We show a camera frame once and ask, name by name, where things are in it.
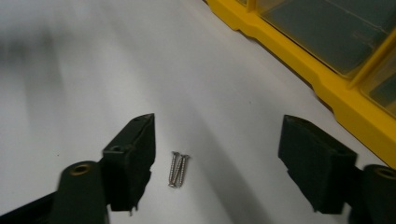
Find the yellow organizer box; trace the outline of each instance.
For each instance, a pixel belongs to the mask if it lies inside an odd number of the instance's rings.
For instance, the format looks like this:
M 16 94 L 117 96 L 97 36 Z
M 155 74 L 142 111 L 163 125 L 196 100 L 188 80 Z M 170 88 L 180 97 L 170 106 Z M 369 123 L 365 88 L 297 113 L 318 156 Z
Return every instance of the yellow organizer box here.
M 347 130 L 396 168 L 396 1 L 206 2 L 309 82 Z

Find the white table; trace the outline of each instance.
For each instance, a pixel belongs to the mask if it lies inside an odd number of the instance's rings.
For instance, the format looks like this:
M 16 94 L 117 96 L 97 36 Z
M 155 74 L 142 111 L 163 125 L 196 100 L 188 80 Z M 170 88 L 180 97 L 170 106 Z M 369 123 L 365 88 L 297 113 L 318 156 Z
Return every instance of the white table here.
M 355 150 L 360 168 L 382 164 L 202 1 L 18 2 L 0 3 L 0 214 L 55 191 L 66 166 L 100 160 L 130 119 L 151 112 L 151 180 L 139 211 L 110 213 L 112 223 L 347 223 L 347 206 L 314 213 L 277 157 L 284 114 Z M 181 189 L 167 186 L 173 150 L 192 156 Z

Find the white surface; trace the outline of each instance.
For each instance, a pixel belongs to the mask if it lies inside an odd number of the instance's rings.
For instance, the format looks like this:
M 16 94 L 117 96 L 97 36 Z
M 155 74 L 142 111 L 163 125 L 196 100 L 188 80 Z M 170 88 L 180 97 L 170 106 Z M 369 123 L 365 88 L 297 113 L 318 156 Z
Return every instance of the white surface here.
M 98 161 L 130 119 L 153 112 L 152 178 L 139 211 L 112 223 L 347 223 L 347 207 L 313 213 L 277 158 L 283 115 L 316 123 L 359 167 L 381 161 L 204 2 L 57 4 L 1 30 L 0 214 L 53 192 L 63 168 Z M 192 156 L 181 189 L 167 187 L 173 150 Z

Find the yellow plastic frame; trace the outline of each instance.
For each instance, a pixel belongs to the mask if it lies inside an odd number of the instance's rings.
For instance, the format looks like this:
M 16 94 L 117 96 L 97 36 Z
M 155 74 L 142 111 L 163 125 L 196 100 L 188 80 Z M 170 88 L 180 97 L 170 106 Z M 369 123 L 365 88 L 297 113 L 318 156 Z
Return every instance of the yellow plastic frame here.
M 394 30 L 353 79 L 334 73 L 307 51 L 281 34 L 255 11 L 256 1 L 243 6 L 235 0 L 206 0 L 211 10 L 233 30 L 256 38 L 309 82 L 316 95 L 332 108 L 337 121 L 396 168 L 396 119 L 361 93 L 361 83 L 396 46 Z

